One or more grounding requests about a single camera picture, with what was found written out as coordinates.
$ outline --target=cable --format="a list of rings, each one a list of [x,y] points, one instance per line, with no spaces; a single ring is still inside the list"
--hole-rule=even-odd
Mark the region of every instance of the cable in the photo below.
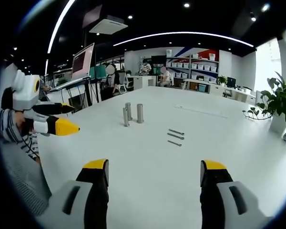
[[[29,145],[24,141],[24,139],[23,139],[23,137],[21,137],[22,138],[22,141],[24,142],[24,144],[29,148],[29,150],[36,156],[36,157],[38,157],[39,159],[40,159],[40,157],[31,149],[31,147],[29,147]]]

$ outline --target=plant leaf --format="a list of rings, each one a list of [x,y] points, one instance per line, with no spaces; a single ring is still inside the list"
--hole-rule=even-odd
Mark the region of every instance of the plant leaf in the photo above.
[[[260,107],[260,108],[262,108],[262,109],[265,108],[265,104],[263,104],[263,103],[257,103],[256,106],[258,106],[258,107]]]

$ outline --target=computer monitor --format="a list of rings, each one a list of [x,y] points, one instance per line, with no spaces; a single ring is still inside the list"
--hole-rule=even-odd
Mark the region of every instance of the computer monitor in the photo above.
[[[235,88],[235,84],[236,84],[236,79],[228,77],[227,87]]]
[[[94,43],[87,46],[74,56],[72,65],[73,80],[89,75],[93,48]]]

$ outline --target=white table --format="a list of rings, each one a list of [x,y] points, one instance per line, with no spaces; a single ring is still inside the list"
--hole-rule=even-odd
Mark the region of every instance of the white table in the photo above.
[[[155,75],[132,75],[128,78],[133,78],[133,89],[137,90],[148,86],[156,86],[157,76]]]
[[[194,80],[194,79],[184,79],[184,84],[182,89],[185,90],[186,88],[189,89],[189,83],[188,82],[192,82],[192,83],[201,83],[201,84],[206,84],[210,86],[210,90],[208,93],[210,94],[217,94],[217,95],[222,95],[222,93],[217,93],[216,91],[218,89],[221,89],[221,91],[231,91],[232,93],[235,93],[235,96],[233,96],[235,98],[235,100],[241,101],[243,103],[246,102],[250,102],[251,104],[253,103],[252,101],[254,100],[255,102],[255,96],[251,95],[249,93],[234,89],[234,88],[230,88],[230,87],[223,87],[220,85],[217,85],[215,83],[211,83],[211,82],[207,82],[207,81],[202,81],[202,80]]]
[[[129,127],[123,126],[126,102],[131,102],[134,117]],[[135,122],[138,103],[143,103],[143,124]],[[88,161],[107,158],[109,229],[199,229],[200,161],[211,159],[226,165],[232,178],[258,197],[264,214],[273,216],[286,200],[286,143],[268,131],[270,120],[244,118],[242,110],[249,107],[161,87],[88,107],[69,118],[80,126],[79,133],[38,137],[49,188],[55,192],[76,179]],[[184,132],[185,140],[168,136],[169,128]]]

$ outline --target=window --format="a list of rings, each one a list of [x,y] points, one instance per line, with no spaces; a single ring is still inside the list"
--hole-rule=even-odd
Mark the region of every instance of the window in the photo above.
[[[281,55],[277,38],[274,38],[256,49],[255,91],[268,90],[267,78],[278,78],[282,74]]]

